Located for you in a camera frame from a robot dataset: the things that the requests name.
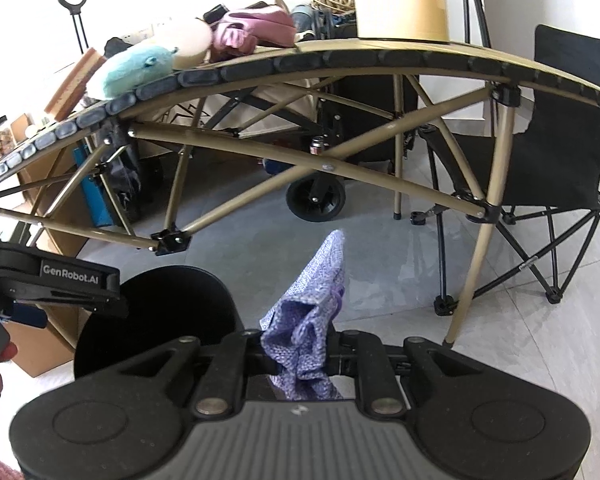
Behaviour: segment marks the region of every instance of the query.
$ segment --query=round black pad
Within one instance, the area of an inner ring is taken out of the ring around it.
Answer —
[[[74,444],[98,444],[125,431],[125,410],[108,402],[86,400],[63,408],[54,420],[54,430]]]
[[[181,434],[179,410],[151,379],[104,375],[27,404],[10,440],[32,478],[118,480],[159,466]]]
[[[516,400],[492,400],[471,416],[474,428],[490,440],[526,442],[544,429],[544,416],[533,406]]]
[[[416,421],[434,462],[476,480],[550,480],[576,473],[590,427],[570,400],[505,375],[442,381],[448,384],[440,384]]]

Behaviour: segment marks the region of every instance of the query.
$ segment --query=stuffed toy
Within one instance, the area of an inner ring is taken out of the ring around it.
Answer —
[[[205,60],[211,39],[211,27],[202,20],[189,18],[161,26],[147,41],[173,52],[174,70],[186,70],[197,67]]]
[[[87,83],[89,97],[109,100],[173,71],[173,52],[142,41],[107,59]]]

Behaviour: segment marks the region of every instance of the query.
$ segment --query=trolley handle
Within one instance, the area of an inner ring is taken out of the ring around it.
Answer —
[[[86,2],[87,2],[87,0],[81,0],[80,3],[78,3],[78,4],[71,4],[67,0],[58,0],[58,3],[60,3],[60,5],[62,5],[65,9],[69,9],[69,13],[72,16],[75,16],[76,14],[80,14],[80,10],[82,9],[82,6]]]

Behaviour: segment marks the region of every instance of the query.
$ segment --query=black camping chair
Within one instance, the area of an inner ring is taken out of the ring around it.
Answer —
[[[539,25],[536,28],[536,61],[577,75],[600,86],[600,40]],[[470,198],[471,193],[440,131],[432,126],[421,128],[427,141],[433,186],[438,189],[434,153],[448,171],[455,194]],[[493,137],[454,134],[466,155],[480,186],[486,191],[493,156]],[[500,221],[496,228],[520,256],[521,263],[491,283],[479,288],[474,298],[529,268],[545,290],[548,301],[559,303],[571,282],[600,222],[600,108],[560,96],[535,92],[534,110],[527,130],[514,136],[509,176],[504,192]],[[517,206],[544,209],[517,216]],[[559,236],[555,235],[553,216],[585,210],[584,216]],[[434,307],[440,316],[448,316],[456,306],[446,293],[445,239],[442,223],[444,208],[414,212],[413,224],[423,224],[427,216],[436,216],[438,224],[440,296]],[[531,218],[547,218],[550,242],[529,255],[507,229],[506,224]],[[582,248],[562,284],[558,280],[556,247],[591,221]],[[535,261],[546,254],[552,258],[552,284],[542,276]]]

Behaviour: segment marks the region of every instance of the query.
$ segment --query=gold metal tube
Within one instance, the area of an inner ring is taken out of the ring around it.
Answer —
[[[49,171],[46,172],[46,178],[50,178],[54,175],[54,173],[56,172],[56,168],[60,164],[60,160],[62,159],[62,156],[64,155],[66,149],[67,146],[63,146],[62,148],[60,148],[58,154],[56,155],[56,158],[54,159],[53,164],[51,165],[51,168],[49,168]],[[45,195],[47,189],[48,186],[41,188],[38,194],[36,195],[36,199],[33,201],[33,206],[31,206],[32,214],[37,214],[38,208],[40,207],[40,202],[42,202],[42,198]]]
[[[100,157],[104,153],[104,151],[109,146],[107,144],[101,144],[98,146],[93,153],[91,153],[85,161],[82,163],[80,168],[72,174],[71,178],[67,181],[64,187],[58,192],[58,195],[54,198],[51,205],[45,211],[45,218],[50,218],[53,213],[56,212],[62,205],[67,201],[67,199],[71,196],[71,194],[80,186],[81,181],[93,170],[96,164],[99,163]],[[39,228],[36,233],[30,238],[27,242],[27,247],[35,247],[40,235],[42,234],[42,229]]]
[[[408,75],[407,79],[409,80],[409,83],[411,83],[413,89],[419,95],[420,99],[422,99],[425,106],[433,106],[433,102],[425,92],[425,89],[419,83],[418,79],[413,75]],[[478,179],[475,177],[474,171],[471,169],[471,166],[469,166],[469,162],[466,160],[466,157],[462,152],[462,148],[460,148],[460,145],[454,137],[454,134],[452,134],[448,126],[446,126],[445,120],[443,118],[439,118],[431,122],[440,129],[440,133],[444,137],[446,145],[449,147],[449,151],[454,156],[454,159],[458,164],[458,168],[460,168],[462,176],[466,180],[466,183],[469,186],[469,190],[471,191],[472,195],[478,200],[483,200],[484,192],[482,191],[482,188],[478,183]]]
[[[339,95],[327,94],[326,92],[320,92],[314,90],[313,88],[303,88],[298,85],[294,85],[291,83],[276,83],[271,86],[286,88],[286,89],[299,89],[304,92],[304,94],[309,94],[315,96],[320,99],[325,99],[326,101],[333,101],[334,103],[340,103],[341,105],[350,106],[352,108],[357,108],[358,110],[362,110],[364,112],[369,112],[370,114],[377,115],[380,117],[384,117],[385,119],[393,119],[394,115],[391,112],[386,112],[385,110],[381,110],[380,108],[376,108],[375,106],[365,105],[364,103],[360,103],[358,101],[354,101],[353,99],[347,99],[345,97],[340,97]]]
[[[310,89],[316,90],[318,88],[325,87],[327,85],[330,85],[333,82],[336,82],[338,79],[341,79],[341,77],[340,76],[328,77],[327,79],[324,79],[323,81],[320,81],[319,83],[316,83],[315,85],[312,85],[310,87]],[[298,99],[301,99],[306,94],[306,92],[304,92],[303,90],[307,90],[307,89],[298,87],[298,92],[295,95],[288,97],[286,99],[283,99],[282,101],[273,105],[272,107],[269,107],[266,110],[263,110],[263,111],[257,113],[248,121],[244,121],[244,123],[238,127],[238,131],[241,132],[243,130],[246,130],[249,126],[253,126],[255,123],[263,120],[265,117],[269,117],[271,114],[274,114],[277,111],[282,110],[282,108],[289,106],[294,101],[298,101]]]
[[[453,99],[449,99],[448,101],[439,103],[431,108],[415,110],[398,120],[392,121],[388,124],[383,124],[382,126],[374,128],[365,134],[343,142],[342,144],[327,150],[325,155],[333,158],[346,158],[347,156],[358,153],[369,146],[373,146],[383,142],[384,140],[391,139],[400,131],[405,132],[407,130],[411,130],[417,126],[420,126],[421,124],[427,123],[433,118],[441,117],[444,114],[461,110],[467,106],[484,101],[489,97],[490,92],[491,89],[485,87],[483,89],[475,90],[473,92],[469,92],[468,94],[463,94]],[[289,184],[298,178],[302,178],[310,174],[312,171],[312,168],[300,168],[296,166],[295,168],[290,168],[289,170],[283,171],[276,176],[272,176],[266,181],[252,187],[237,197],[232,198],[224,204],[202,215],[200,218],[185,226],[183,231],[187,234],[193,234],[197,231],[200,231],[200,229],[212,224],[213,222],[216,222],[241,206],[258,199],[261,196],[264,196],[268,192],[286,186],[286,184]]]
[[[191,125],[195,128],[200,126],[200,117],[202,117],[205,103],[206,97],[201,97],[198,100],[198,105],[196,106],[196,111],[193,113],[193,119],[191,121]],[[182,200],[182,191],[184,190],[184,182],[187,177],[190,155],[191,147],[183,144],[182,149],[178,152],[176,174],[173,177],[173,184],[171,185],[171,192],[169,193],[169,203],[167,204],[167,211],[164,214],[164,229],[173,228],[177,220],[178,208],[180,207],[180,201]]]
[[[109,197],[109,201],[111,202],[113,209],[116,211],[118,218],[120,218],[120,223],[122,224],[122,227],[125,228],[125,231],[128,235],[136,236],[136,232],[134,231],[134,228],[131,225],[129,218],[125,213],[125,209],[122,207],[122,204],[120,203],[120,199],[116,195],[116,192],[114,191],[113,187],[111,187],[111,183],[109,181],[109,175],[107,175],[105,173],[101,173],[100,181],[102,182],[102,187],[104,188],[104,191],[107,193],[107,196]]]
[[[513,126],[515,116],[516,109],[512,107],[505,107],[504,113],[500,115],[498,136],[496,137],[495,147],[493,149],[489,189],[487,190],[487,202],[494,206],[500,206],[502,204],[504,188],[507,183],[507,173],[509,171],[509,161],[513,146]],[[458,307],[454,312],[451,325],[446,333],[445,343],[448,345],[452,345],[456,341],[456,338],[458,338],[462,322],[469,312],[469,307],[474,298],[478,277],[480,276],[480,268],[487,255],[487,249],[489,248],[493,229],[494,224],[480,225],[478,239],[475,242],[474,255],[471,258],[466,281],[464,282],[464,287],[462,288],[462,292],[458,299]]]
[[[45,178],[43,180],[37,180],[35,182],[30,182],[29,184],[22,184],[21,186],[10,187],[9,189],[0,191],[0,198],[4,198],[5,196],[9,196],[14,193],[28,191],[29,189],[36,189],[37,187],[46,187],[46,186],[51,186],[52,184],[57,184],[58,182],[65,182],[65,181],[69,180],[72,175],[73,175],[73,173],[66,173],[64,175],[52,176],[50,178]]]
[[[191,146],[183,146],[178,152],[178,165],[176,166],[176,174],[173,177],[173,184],[171,185],[171,192],[169,194],[169,203],[167,204],[167,211],[164,214],[164,229],[171,229],[175,225],[176,217],[178,215],[178,206],[180,205],[180,200],[182,199],[182,190],[184,189],[184,181],[187,176],[187,167],[189,165],[190,156]]]
[[[242,155],[257,156],[261,158],[270,158],[279,160],[296,166],[305,166],[310,170],[324,171],[327,173],[354,178],[360,182],[373,184],[391,190],[400,190],[401,192],[414,194],[434,203],[448,206],[459,210],[465,214],[476,215],[483,212],[480,206],[471,204],[444,194],[426,186],[421,186],[408,180],[400,179],[379,171],[361,168],[336,158],[328,156],[316,156],[309,153],[299,152],[290,148],[281,146],[272,146],[254,140],[228,139],[226,137],[216,137],[201,129],[193,130],[175,130],[174,128],[186,128],[186,126],[174,126],[172,124],[136,124],[134,135],[139,139],[152,140],[162,139],[167,142],[178,139],[179,142],[186,142],[193,146],[202,148],[211,148],[222,152],[240,153]]]
[[[404,115],[404,87],[402,86],[402,76],[394,74],[394,110],[395,117],[400,118]],[[402,178],[402,158],[404,157],[404,132],[400,132],[395,137],[394,150],[394,171],[397,178]],[[402,194],[399,191],[394,193],[394,219],[399,220],[402,217]]]
[[[10,211],[0,207],[0,216],[6,218],[12,218],[19,222],[27,224],[36,224],[39,227],[46,229],[53,229],[53,231],[60,231],[62,233],[69,233],[77,236],[84,236],[86,238],[94,238],[95,240],[102,240],[104,242],[116,242],[120,244],[131,245],[132,247],[138,247],[140,249],[157,249],[158,242],[149,238],[141,238],[137,236],[129,236],[125,234],[115,233],[111,231],[105,231],[96,227],[76,227],[71,225],[62,224],[51,218],[45,218],[43,216],[30,215],[27,213],[20,213],[17,211]]]

